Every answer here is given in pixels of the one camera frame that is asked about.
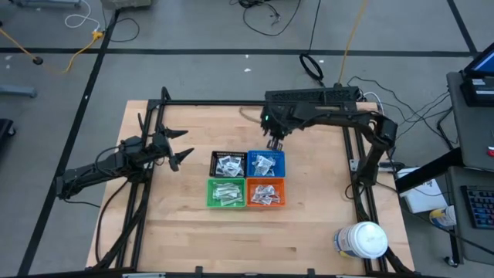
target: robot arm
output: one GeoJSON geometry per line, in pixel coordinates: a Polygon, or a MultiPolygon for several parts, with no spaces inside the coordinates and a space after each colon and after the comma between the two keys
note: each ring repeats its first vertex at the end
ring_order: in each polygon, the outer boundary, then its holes
{"type": "Polygon", "coordinates": [[[274,150],[281,150],[283,146],[279,141],[295,129],[303,131],[316,124],[353,127],[362,133],[371,148],[366,158],[359,161],[354,180],[365,186],[375,185],[379,160],[394,146],[396,123],[374,112],[341,111],[339,107],[321,107],[312,103],[266,103],[261,113],[264,135],[272,137],[268,148],[274,150]]]}
{"type": "Polygon", "coordinates": [[[130,182],[142,182],[143,171],[149,163],[160,158],[169,158],[170,168],[178,171],[178,165],[194,148],[174,154],[168,139],[186,134],[187,131],[172,131],[161,125],[152,135],[152,142],[144,146],[142,140],[130,137],[121,141],[117,152],[102,161],[96,161],[79,168],[70,169],[56,178],[56,194],[60,199],[68,199],[84,188],[115,178],[127,177],[130,182]]]}

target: wooden tabletop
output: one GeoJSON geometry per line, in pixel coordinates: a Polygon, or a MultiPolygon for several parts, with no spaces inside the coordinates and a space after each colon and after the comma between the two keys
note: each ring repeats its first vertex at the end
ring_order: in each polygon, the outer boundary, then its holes
{"type": "MultiPolygon", "coordinates": [[[[375,103],[358,105],[362,110],[376,109],[375,103]]],[[[145,115],[146,106],[147,101],[127,103],[118,140],[140,136],[137,113],[145,115]]],[[[256,119],[260,110],[244,109],[256,119]]],[[[206,208],[205,197],[211,152],[265,149],[268,138],[236,106],[167,106],[163,122],[171,129],[189,131],[171,141],[174,151],[195,150],[179,172],[167,163],[154,169],[139,271],[194,272],[203,266],[206,273],[304,274],[314,268],[317,274],[364,274],[361,259],[343,258],[333,247],[334,233],[357,222],[353,201],[343,194],[350,175],[341,127],[315,126],[294,131],[284,140],[286,207],[214,210],[206,208]]],[[[389,174],[379,174],[378,181],[394,187],[389,174]]],[[[122,178],[107,182],[103,203],[123,182],[122,178]]],[[[373,190],[390,247],[414,269],[396,193],[380,186],[373,190]]],[[[121,233],[129,191],[128,185],[103,216],[100,254],[121,233]]],[[[128,242],[125,265],[130,265],[133,236],[128,242]]],[[[93,239],[87,266],[95,263],[93,239]]]]}

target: plastic bin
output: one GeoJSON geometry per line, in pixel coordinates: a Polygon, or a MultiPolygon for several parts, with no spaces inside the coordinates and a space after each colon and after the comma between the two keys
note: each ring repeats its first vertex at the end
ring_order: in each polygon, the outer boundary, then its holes
{"type": "Polygon", "coordinates": [[[283,151],[249,151],[247,153],[247,177],[264,177],[264,178],[284,178],[285,177],[285,153],[283,151]],[[272,167],[275,172],[274,176],[254,175],[255,167],[252,163],[258,155],[265,158],[273,158],[276,163],[272,167]]]}
{"type": "Polygon", "coordinates": [[[238,176],[236,178],[245,177],[246,172],[247,172],[247,153],[237,152],[237,151],[213,151],[211,153],[211,164],[209,165],[209,176],[210,177],[216,177],[216,178],[233,178],[233,177],[224,177],[224,176],[217,176],[216,175],[216,166],[218,165],[218,159],[224,158],[227,156],[232,156],[232,157],[242,159],[243,164],[244,164],[243,165],[244,175],[238,176]]]}
{"type": "Polygon", "coordinates": [[[240,209],[245,207],[245,179],[244,178],[209,178],[208,188],[206,195],[206,206],[208,208],[214,209],[240,209]],[[213,199],[213,190],[215,190],[216,185],[214,182],[227,183],[231,182],[235,185],[240,185],[240,192],[242,193],[242,202],[236,202],[231,205],[222,206],[219,200],[213,199]]]}
{"type": "Polygon", "coordinates": [[[283,207],[286,204],[285,195],[285,179],[284,178],[247,178],[247,206],[248,207],[283,207]],[[271,205],[263,205],[252,202],[252,196],[255,193],[255,188],[260,185],[272,185],[275,192],[279,194],[279,203],[272,202],[271,205]]]}

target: yellow cable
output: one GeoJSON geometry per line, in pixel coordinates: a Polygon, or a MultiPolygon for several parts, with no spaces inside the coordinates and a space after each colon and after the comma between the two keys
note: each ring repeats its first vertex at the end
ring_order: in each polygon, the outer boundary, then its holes
{"type": "Polygon", "coordinates": [[[86,49],[90,48],[99,38],[103,37],[103,33],[102,32],[93,32],[93,41],[88,44],[86,47],[84,47],[83,49],[79,50],[78,52],[76,52],[76,54],[74,54],[72,56],[72,58],[70,58],[70,61],[69,61],[69,65],[67,66],[67,68],[62,71],[60,74],[64,74],[64,73],[68,73],[70,68],[72,67],[72,64],[73,64],[73,61],[74,59],[80,54],[80,53],[83,53],[84,51],[86,51],[86,49]]]}
{"type": "MultiPolygon", "coordinates": [[[[26,55],[28,55],[29,57],[31,57],[31,59],[33,60],[37,60],[38,57],[32,55],[29,51],[27,51],[24,47],[22,47],[20,45],[20,43],[18,43],[15,39],[13,39],[11,36],[8,35],[8,33],[6,31],[4,31],[2,28],[0,28],[0,33],[2,35],[5,36],[5,38],[9,39],[11,42],[13,42],[17,47],[19,47],[26,55]]],[[[101,39],[103,37],[103,33],[102,32],[97,32],[97,31],[94,31],[93,32],[93,41],[91,41],[90,44],[88,44],[87,46],[85,46],[84,48],[82,48],[81,50],[79,50],[78,52],[76,52],[76,54],[74,54],[71,58],[70,58],[70,61],[69,61],[69,65],[66,67],[65,70],[63,70],[62,72],[58,72],[56,70],[53,70],[51,69],[49,66],[45,65],[43,63],[43,67],[45,69],[47,69],[48,71],[50,72],[53,72],[55,74],[65,74],[65,73],[68,73],[70,71],[70,69],[72,68],[72,64],[73,64],[73,61],[74,59],[80,54],[80,53],[83,53],[84,51],[86,51],[88,48],[90,48],[98,39],[101,39]]]]}
{"type": "Polygon", "coordinates": [[[364,14],[366,7],[367,7],[367,0],[364,0],[362,6],[360,7],[360,11],[358,12],[358,16],[357,16],[357,20],[355,21],[354,28],[350,33],[350,38],[348,39],[347,42],[347,48],[345,49],[345,53],[343,55],[343,62],[341,63],[341,71],[340,71],[340,77],[338,78],[338,83],[341,83],[341,78],[343,77],[343,72],[345,71],[345,62],[347,61],[348,50],[350,49],[350,44],[352,43],[352,39],[354,39],[355,31],[357,31],[357,27],[360,24],[360,20],[362,19],[362,15],[364,14]]]}
{"type": "Polygon", "coordinates": [[[5,36],[5,38],[9,39],[11,42],[13,42],[17,47],[19,47],[25,54],[27,54],[29,57],[32,59],[37,59],[36,56],[32,55],[29,51],[25,50],[24,47],[22,47],[15,39],[13,39],[11,36],[7,34],[6,31],[4,31],[2,28],[0,28],[0,33],[5,36]]]}

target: monitor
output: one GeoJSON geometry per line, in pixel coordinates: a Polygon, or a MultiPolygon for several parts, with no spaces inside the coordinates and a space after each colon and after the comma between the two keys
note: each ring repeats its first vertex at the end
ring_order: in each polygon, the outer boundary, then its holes
{"type": "Polygon", "coordinates": [[[470,77],[494,76],[494,43],[465,68],[465,73],[470,77]]]}

